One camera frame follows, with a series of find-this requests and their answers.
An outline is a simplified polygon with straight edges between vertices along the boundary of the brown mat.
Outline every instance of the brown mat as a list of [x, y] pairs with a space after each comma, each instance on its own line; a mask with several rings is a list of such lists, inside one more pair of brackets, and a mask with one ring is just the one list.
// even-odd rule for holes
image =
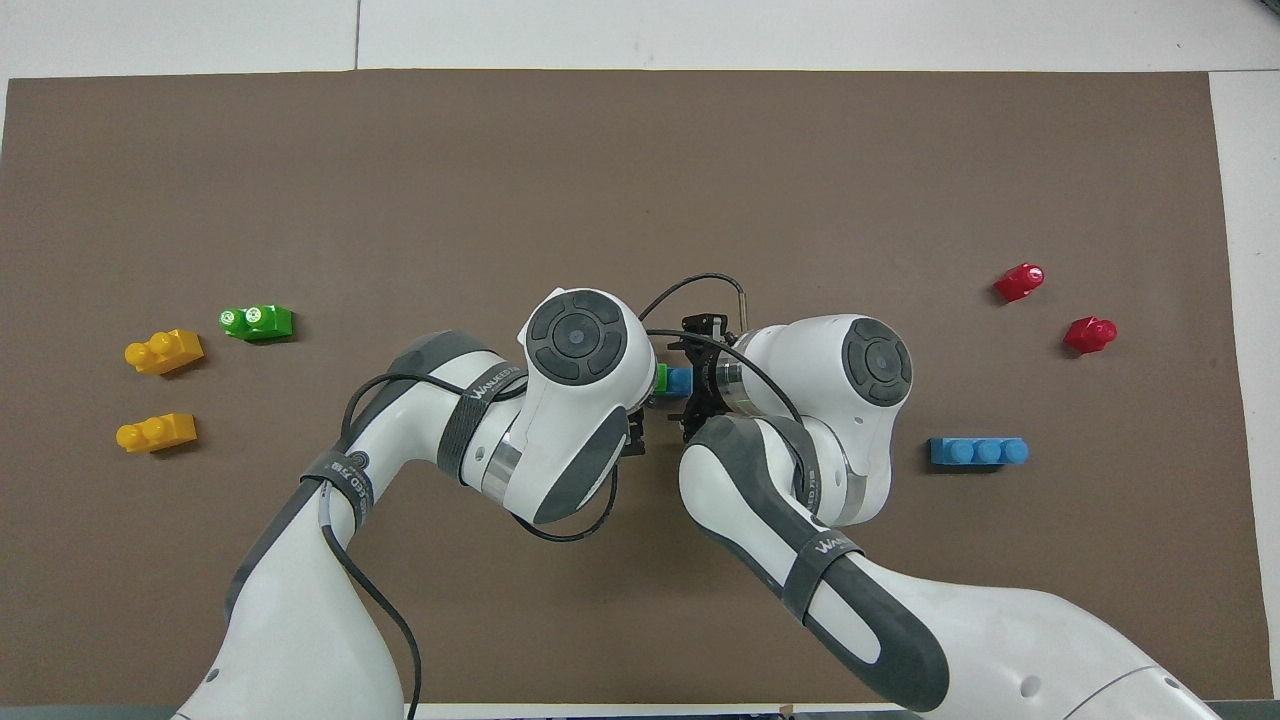
[[[0, 703], [184, 698], [232, 571], [410, 340], [520, 359], [557, 284], [640, 307], [700, 270], [737, 275], [756, 325], [859, 311], [906, 340], [895, 491], [851, 530], [878, 562], [1062, 594], [1204, 697], [1270, 694], [1204, 74], [14, 81], [0, 163]], [[1004, 306], [988, 284], [1024, 260], [1047, 284]], [[255, 302], [294, 309], [297, 342], [221, 337]], [[652, 324], [732, 307], [692, 287]], [[1120, 338], [1073, 359], [1089, 314]], [[197, 366], [124, 364], [174, 327]], [[114, 446], [169, 411], [197, 445]], [[1020, 434], [1032, 460], [931, 473], [938, 434]], [[572, 547], [401, 474], [353, 555], [417, 629], [426, 700], [874, 700], [695, 532], [677, 428], [649, 446]]]

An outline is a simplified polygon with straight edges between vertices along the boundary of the blue block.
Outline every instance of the blue block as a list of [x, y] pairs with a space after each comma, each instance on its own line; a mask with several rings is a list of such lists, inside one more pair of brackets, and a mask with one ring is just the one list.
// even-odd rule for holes
[[1021, 465], [1030, 456], [1020, 437], [929, 438], [929, 461], [934, 465]]
[[694, 369], [667, 368], [667, 389], [653, 395], [655, 397], [689, 397], [694, 395]]

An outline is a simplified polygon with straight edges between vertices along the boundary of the black cable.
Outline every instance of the black cable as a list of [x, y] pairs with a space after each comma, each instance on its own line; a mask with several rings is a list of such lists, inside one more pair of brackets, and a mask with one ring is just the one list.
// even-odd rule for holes
[[[434, 375], [421, 375], [417, 373], [383, 373], [380, 375], [374, 375], [372, 378], [365, 380], [365, 383], [361, 384], [358, 388], [356, 388], [356, 392], [351, 395], [351, 400], [347, 401], [347, 409], [343, 410], [342, 413], [342, 430], [339, 434], [340, 438], [352, 439], [348, 437], [348, 433], [351, 433], [351, 424], [353, 423], [353, 418], [356, 415], [356, 406], [360, 405], [360, 398], [364, 397], [365, 393], [367, 393], [369, 391], [380, 386], [381, 383], [392, 380], [417, 380], [433, 384], [440, 389], [452, 392], [453, 395], [463, 395], [466, 392], [461, 387], [451, 382], [442, 380], [440, 378], [436, 378]], [[520, 397], [524, 393], [525, 393], [525, 384], [521, 384], [520, 387], [513, 387], [499, 392], [498, 395], [493, 396], [493, 401], [502, 402], [503, 400]]]
[[408, 706], [408, 715], [406, 716], [406, 720], [413, 720], [417, 714], [417, 701], [422, 697], [422, 655], [417, 650], [417, 639], [413, 638], [413, 630], [410, 629], [408, 623], [406, 623], [404, 618], [396, 610], [392, 601], [387, 600], [387, 596], [378, 589], [374, 582], [370, 580], [358, 566], [356, 566], [356, 562], [349, 555], [347, 555], [347, 551], [343, 550], [342, 544], [338, 542], [337, 536], [333, 534], [333, 524], [329, 519], [329, 483], [325, 483], [325, 486], [320, 488], [320, 532], [324, 534], [324, 542], [329, 546], [329, 551], [333, 552], [333, 556], [337, 557], [338, 562], [340, 562], [343, 569], [347, 570], [347, 574], [351, 575], [351, 578], [356, 580], [360, 587], [365, 588], [369, 597], [374, 598], [374, 602], [376, 602], [378, 606], [387, 612], [392, 621], [396, 623], [396, 626], [399, 628], [401, 633], [404, 635], [404, 641], [408, 643], [408, 652], [413, 656], [413, 696], [412, 702]]
[[640, 314], [636, 315], [636, 316], [640, 318], [640, 322], [644, 322], [644, 319], [649, 316], [649, 313], [653, 313], [653, 309], [657, 307], [658, 305], [660, 305], [663, 300], [667, 300], [667, 297], [671, 296], [672, 292], [676, 292], [677, 290], [685, 287], [686, 284], [692, 283], [692, 282], [698, 282], [698, 281], [724, 281], [724, 282], [730, 283], [731, 286], [733, 286], [735, 290], [737, 290], [737, 314], [739, 314], [737, 322], [739, 322], [739, 329], [745, 333], [746, 332], [746, 291], [742, 290], [742, 283], [737, 282], [736, 279], [733, 279], [730, 275], [726, 275], [724, 273], [699, 273], [696, 275], [689, 275], [687, 278], [680, 281], [678, 283], [668, 287], [658, 297], [654, 297], [653, 302], [650, 302], [649, 306], [645, 307], [644, 310], [641, 310]]
[[742, 355], [741, 352], [733, 350], [728, 345], [726, 345], [726, 343], [723, 343], [723, 342], [721, 342], [718, 340], [712, 340], [712, 338], [709, 338], [709, 337], [707, 337], [704, 334], [690, 333], [690, 332], [685, 332], [685, 331], [648, 331], [646, 329], [645, 333], [648, 333], [650, 336], [678, 337], [681, 340], [687, 340], [687, 341], [692, 341], [692, 342], [700, 342], [703, 345], [710, 345], [713, 347], [721, 348], [722, 352], [728, 352], [735, 359], [737, 359], [739, 363], [746, 365], [748, 369], [750, 369], [753, 373], [755, 373], [756, 375], [759, 375], [760, 379], [764, 380], [764, 384], [769, 386], [769, 389], [772, 389], [773, 393], [778, 396], [778, 400], [782, 401], [782, 405], [787, 406], [787, 411], [791, 413], [791, 418], [795, 419], [796, 423], [804, 424], [804, 420], [800, 419], [800, 411], [796, 410], [795, 404], [791, 402], [791, 398], [787, 397], [787, 393], [782, 392], [782, 388], [778, 387], [778, 383], [773, 382], [773, 378], [771, 378], [769, 375], [767, 375], [764, 373], [764, 370], [762, 370], [759, 368], [759, 365], [756, 365], [755, 363], [751, 363], [750, 360], [746, 359], [745, 355]]
[[611, 473], [609, 502], [608, 505], [604, 506], [604, 511], [600, 512], [600, 516], [596, 518], [595, 523], [593, 523], [590, 528], [582, 530], [581, 533], [573, 533], [572, 536], [553, 536], [545, 530], [539, 530], [538, 528], [531, 525], [527, 520], [525, 520], [520, 515], [516, 515], [515, 512], [512, 512], [511, 516], [515, 518], [517, 523], [520, 523], [521, 528], [525, 528], [526, 530], [529, 530], [530, 534], [541, 538], [544, 541], [577, 542], [580, 539], [591, 537], [593, 534], [595, 534], [595, 530], [599, 530], [600, 527], [604, 525], [604, 521], [608, 520], [609, 515], [613, 512], [613, 501], [617, 498], [618, 498], [618, 466], [614, 465]]

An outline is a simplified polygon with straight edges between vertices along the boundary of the table surface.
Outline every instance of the table surface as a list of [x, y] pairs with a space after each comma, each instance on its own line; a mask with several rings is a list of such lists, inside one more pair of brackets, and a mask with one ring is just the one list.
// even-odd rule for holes
[[[618, 3], [594, 13], [544, 1], [536, 14], [516, 17], [471, 0], [435, 1], [426, 14], [403, 0], [364, 0], [357, 23], [360, 5], [12, 0], [0, 8], [0, 77], [342, 69], [357, 56], [362, 67], [1233, 70], [1212, 73], [1211, 83], [1263, 585], [1270, 598], [1280, 596], [1280, 446], [1268, 441], [1280, 432], [1271, 363], [1280, 340], [1270, 329], [1280, 316], [1271, 282], [1280, 273], [1280, 215], [1265, 190], [1280, 184], [1280, 138], [1266, 120], [1280, 115], [1280, 73], [1267, 72], [1280, 65], [1280, 24], [1261, 4], [805, 1], [771, 17], [768, 3], [751, 1], [662, 12]], [[293, 31], [302, 26], [307, 33]], [[1272, 628], [1275, 637], [1280, 623]], [[1276, 650], [1272, 642], [1272, 657]]]
[[[908, 340], [892, 501], [852, 530], [879, 562], [1055, 592], [1206, 697], [1257, 697], [1265, 618], [1208, 91], [1199, 73], [15, 83], [0, 299], [42, 311], [0, 331], [24, 418], [0, 442], [12, 477], [45, 479], [12, 483], [4, 510], [20, 582], [0, 591], [18, 648], [0, 683], [26, 701], [72, 676], [86, 698], [180, 693], [221, 637], [211, 598], [332, 442], [312, 419], [411, 338], [458, 327], [518, 357], [516, 328], [556, 284], [640, 306], [721, 269], [749, 288], [756, 327], [859, 311]], [[1027, 258], [1053, 279], [1005, 305], [989, 283]], [[266, 300], [300, 313], [296, 342], [211, 333], [223, 306]], [[652, 324], [724, 300], [690, 288]], [[1093, 311], [1124, 340], [1064, 352], [1065, 327]], [[174, 378], [119, 360], [169, 327], [205, 333], [206, 359]], [[59, 354], [68, 337], [74, 355]], [[195, 413], [200, 442], [163, 457], [110, 442], [165, 411]], [[677, 428], [648, 428], [609, 532], [568, 548], [495, 523], [434, 469], [404, 470], [355, 552], [422, 629], [434, 697], [874, 700], [695, 532]], [[923, 446], [945, 434], [1021, 434], [1034, 460], [937, 473]], [[67, 521], [91, 515], [113, 521]], [[95, 635], [102, 623], [122, 633]], [[151, 626], [186, 637], [140, 644]], [[134, 664], [110, 665], [122, 652]]]

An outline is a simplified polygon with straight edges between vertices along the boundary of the green block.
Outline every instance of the green block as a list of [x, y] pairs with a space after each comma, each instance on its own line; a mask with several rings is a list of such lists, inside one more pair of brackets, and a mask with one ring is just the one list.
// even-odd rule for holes
[[273, 340], [293, 334], [293, 313], [279, 305], [228, 307], [218, 316], [223, 332], [239, 340]]

